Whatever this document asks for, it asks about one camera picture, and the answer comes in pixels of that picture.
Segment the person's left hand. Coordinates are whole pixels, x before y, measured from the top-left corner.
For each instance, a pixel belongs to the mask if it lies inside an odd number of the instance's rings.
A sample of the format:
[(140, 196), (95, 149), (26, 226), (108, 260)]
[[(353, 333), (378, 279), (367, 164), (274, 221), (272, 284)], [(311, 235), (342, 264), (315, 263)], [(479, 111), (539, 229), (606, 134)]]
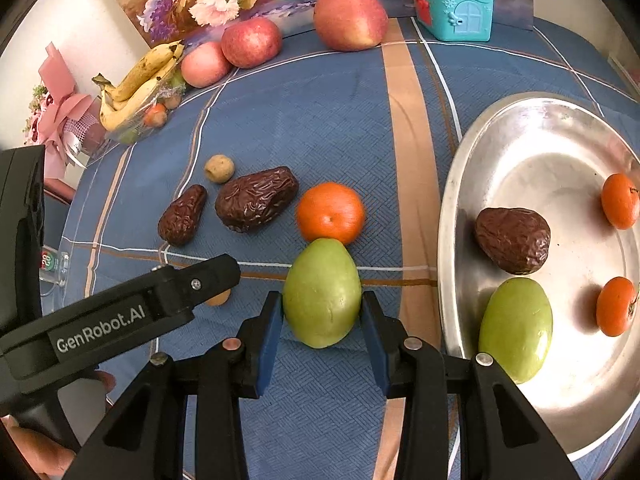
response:
[[(70, 416), (70, 426), (84, 444), (104, 416), (106, 395), (116, 386), (116, 378), (103, 370), (94, 370), (90, 378), (80, 378), (58, 392), (63, 414)], [(12, 415), (1, 417), (14, 444), (41, 479), (61, 478), (76, 453), (40, 432), (28, 429)]]

